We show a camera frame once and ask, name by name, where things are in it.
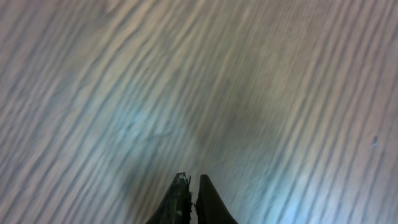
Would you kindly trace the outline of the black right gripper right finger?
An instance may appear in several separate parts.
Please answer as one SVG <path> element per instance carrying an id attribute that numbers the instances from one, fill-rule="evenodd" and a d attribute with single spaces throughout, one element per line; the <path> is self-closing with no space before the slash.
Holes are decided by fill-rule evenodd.
<path id="1" fill-rule="evenodd" d="M 198 224 L 238 224 L 229 213 L 209 176 L 200 176 L 200 188 L 195 202 Z"/>

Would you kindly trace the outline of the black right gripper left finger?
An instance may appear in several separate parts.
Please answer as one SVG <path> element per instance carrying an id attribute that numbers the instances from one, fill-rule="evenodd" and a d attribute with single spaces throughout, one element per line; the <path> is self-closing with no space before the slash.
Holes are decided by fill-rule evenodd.
<path id="1" fill-rule="evenodd" d="M 192 212 L 190 176 L 177 173 L 146 224 L 189 224 Z"/>

